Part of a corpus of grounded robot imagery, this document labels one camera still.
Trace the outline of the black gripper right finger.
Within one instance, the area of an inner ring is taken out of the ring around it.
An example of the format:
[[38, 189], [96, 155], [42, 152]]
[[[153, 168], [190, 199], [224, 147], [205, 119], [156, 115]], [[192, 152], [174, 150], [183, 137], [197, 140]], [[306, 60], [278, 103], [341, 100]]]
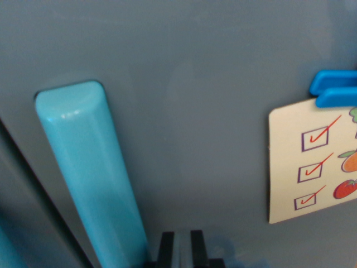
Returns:
[[182, 231], [180, 267], [209, 267], [209, 258], [202, 230]]

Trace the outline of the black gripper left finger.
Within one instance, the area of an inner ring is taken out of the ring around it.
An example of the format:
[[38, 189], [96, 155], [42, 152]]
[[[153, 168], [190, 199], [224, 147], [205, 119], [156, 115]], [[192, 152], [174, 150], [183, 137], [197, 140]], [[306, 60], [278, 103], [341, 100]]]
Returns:
[[162, 233], [157, 267], [180, 267], [179, 237], [173, 231]]

